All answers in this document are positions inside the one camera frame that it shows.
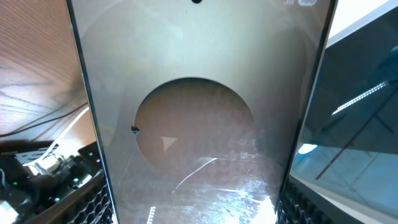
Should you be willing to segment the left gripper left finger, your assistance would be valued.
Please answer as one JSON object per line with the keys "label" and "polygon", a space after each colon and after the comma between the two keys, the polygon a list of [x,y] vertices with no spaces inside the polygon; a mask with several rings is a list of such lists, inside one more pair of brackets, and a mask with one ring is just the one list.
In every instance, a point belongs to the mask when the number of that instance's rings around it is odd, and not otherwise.
{"label": "left gripper left finger", "polygon": [[23,224],[113,223],[113,203],[102,172],[81,187],[59,184],[43,190],[39,203]]}

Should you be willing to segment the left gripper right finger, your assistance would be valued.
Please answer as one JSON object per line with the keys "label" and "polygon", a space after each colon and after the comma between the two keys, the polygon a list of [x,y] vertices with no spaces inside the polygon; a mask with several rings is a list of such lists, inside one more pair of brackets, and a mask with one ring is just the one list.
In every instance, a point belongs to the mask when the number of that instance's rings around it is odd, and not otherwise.
{"label": "left gripper right finger", "polygon": [[276,224],[361,224],[297,179],[287,179],[276,208]]}

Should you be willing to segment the Galaxy S25 Ultra smartphone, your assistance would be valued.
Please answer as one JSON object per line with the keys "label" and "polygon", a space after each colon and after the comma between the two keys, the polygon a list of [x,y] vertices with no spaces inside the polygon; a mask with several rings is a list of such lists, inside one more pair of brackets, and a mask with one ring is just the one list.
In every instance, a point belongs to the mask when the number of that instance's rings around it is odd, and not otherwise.
{"label": "Galaxy S25 Ultra smartphone", "polygon": [[275,223],[336,1],[68,1],[118,223]]}

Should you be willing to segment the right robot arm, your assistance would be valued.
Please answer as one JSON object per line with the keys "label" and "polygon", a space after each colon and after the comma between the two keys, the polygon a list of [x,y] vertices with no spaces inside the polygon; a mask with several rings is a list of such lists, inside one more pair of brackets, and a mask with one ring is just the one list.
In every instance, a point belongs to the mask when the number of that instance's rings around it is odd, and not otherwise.
{"label": "right robot arm", "polygon": [[111,223],[113,206],[95,142],[64,156],[48,142],[1,153],[1,223]]}

